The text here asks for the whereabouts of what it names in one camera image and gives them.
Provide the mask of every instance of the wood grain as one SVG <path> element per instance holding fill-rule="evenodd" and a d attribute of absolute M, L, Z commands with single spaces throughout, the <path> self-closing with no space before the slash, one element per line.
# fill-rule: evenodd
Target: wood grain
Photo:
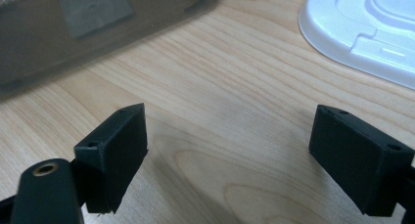
<path fill-rule="evenodd" d="M 0 103 L 0 199 L 115 110 L 145 103 L 149 154 L 116 215 L 86 223 L 399 223 L 360 214 L 309 155 L 317 104 L 415 142 L 415 92 L 339 65 L 300 34 L 305 0 L 215 10 Z"/>

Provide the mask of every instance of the textured black surface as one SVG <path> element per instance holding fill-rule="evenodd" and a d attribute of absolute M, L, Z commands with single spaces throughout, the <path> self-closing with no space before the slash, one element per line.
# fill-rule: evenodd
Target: textured black surface
<path fill-rule="evenodd" d="M 411 148 L 351 113 L 318 106 L 309 150 L 362 213 L 392 215 Z"/>
<path fill-rule="evenodd" d="M 33 175 L 38 166 L 51 163 L 57 165 L 56 171 L 44 176 Z M 11 223 L 83 223 L 68 161 L 61 158 L 45 160 L 22 174 Z"/>
<path fill-rule="evenodd" d="M 0 224 L 10 223 L 16 196 L 0 201 Z"/>
<path fill-rule="evenodd" d="M 116 212 L 147 154 L 144 105 L 115 112 L 74 150 L 79 199 L 89 212 Z"/>

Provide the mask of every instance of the gray object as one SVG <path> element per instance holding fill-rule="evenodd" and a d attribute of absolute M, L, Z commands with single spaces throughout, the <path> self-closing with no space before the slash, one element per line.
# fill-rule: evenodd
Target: gray object
<path fill-rule="evenodd" d="M 60 0 L 70 36 L 79 38 L 133 15 L 127 0 Z"/>

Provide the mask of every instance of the white plastic container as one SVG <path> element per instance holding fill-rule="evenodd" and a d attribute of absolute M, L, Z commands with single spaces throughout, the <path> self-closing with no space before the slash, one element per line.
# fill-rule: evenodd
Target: white plastic container
<path fill-rule="evenodd" d="M 299 23 L 330 59 L 415 90 L 415 0 L 307 0 Z"/>

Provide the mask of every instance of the black bracket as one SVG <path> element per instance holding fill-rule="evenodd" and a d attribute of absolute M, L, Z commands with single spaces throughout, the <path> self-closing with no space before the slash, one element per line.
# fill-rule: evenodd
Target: black bracket
<path fill-rule="evenodd" d="M 0 202 L 0 223 L 83 223 L 88 212 L 116 212 L 147 154 L 144 105 L 112 114 L 78 145 L 75 159 L 36 163 L 18 193 Z"/>
<path fill-rule="evenodd" d="M 392 216 L 400 203 L 402 223 L 415 223 L 414 150 L 349 112 L 318 106 L 310 153 L 363 214 Z"/>

